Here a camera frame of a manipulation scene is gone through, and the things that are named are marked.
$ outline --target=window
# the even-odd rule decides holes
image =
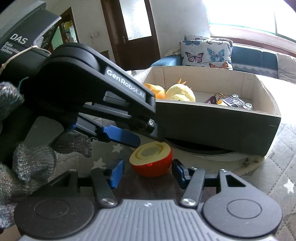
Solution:
[[[296,13],[284,0],[204,0],[210,25],[256,29],[296,42]]]

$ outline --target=plush chick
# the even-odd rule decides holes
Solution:
[[[182,79],[179,80],[178,84],[175,84],[168,89],[165,94],[165,99],[195,102],[193,91],[185,85],[186,81],[181,83],[181,80]]]

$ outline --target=wall outlet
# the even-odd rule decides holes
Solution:
[[[91,38],[94,38],[94,37],[97,37],[98,36],[98,33],[97,32],[94,32],[91,34]]]

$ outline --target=knit glove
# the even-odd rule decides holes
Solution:
[[[24,97],[17,88],[9,82],[1,82],[0,122],[23,102]],[[91,141],[82,134],[64,132],[51,146],[27,148],[19,143],[14,151],[12,169],[0,163],[0,233],[1,229],[14,225],[13,213],[18,202],[47,183],[57,163],[57,152],[74,151],[91,157]]]

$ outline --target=blue cushion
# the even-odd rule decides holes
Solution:
[[[182,65],[181,55],[170,55],[161,58],[151,65],[153,66],[179,66]]]
[[[277,71],[277,58],[273,52],[263,51],[263,68]]]
[[[258,48],[233,45],[231,60],[233,64],[262,67],[263,55]]]

